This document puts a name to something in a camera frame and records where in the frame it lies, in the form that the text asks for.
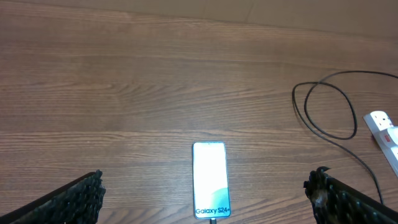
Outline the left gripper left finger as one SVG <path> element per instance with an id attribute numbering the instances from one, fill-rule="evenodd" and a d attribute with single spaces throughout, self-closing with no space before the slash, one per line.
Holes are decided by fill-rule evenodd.
<path id="1" fill-rule="evenodd" d="M 96 223 L 106 193 L 102 172 L 89 172 L 76 180 L 1 216 L 2 224 Z"/>

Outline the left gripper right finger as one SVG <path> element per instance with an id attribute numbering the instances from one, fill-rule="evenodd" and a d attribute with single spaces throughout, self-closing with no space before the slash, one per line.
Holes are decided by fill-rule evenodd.
<path id="1" fill-rule="evenodd" d="M 310 172 L 303 183 L 317 224 L 397 224 L 397 212 L 328 175 Z"/>

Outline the blue Galaxy S24+ smartphone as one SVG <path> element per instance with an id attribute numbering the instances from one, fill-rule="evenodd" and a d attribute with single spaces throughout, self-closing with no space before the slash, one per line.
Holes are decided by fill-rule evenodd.
<path id="1" fill-rule="evenodd" d="M 194 216 L 216 224 L 231 211 L 226 146 L 223 142 L 195 142 L 192 147 Z"/>

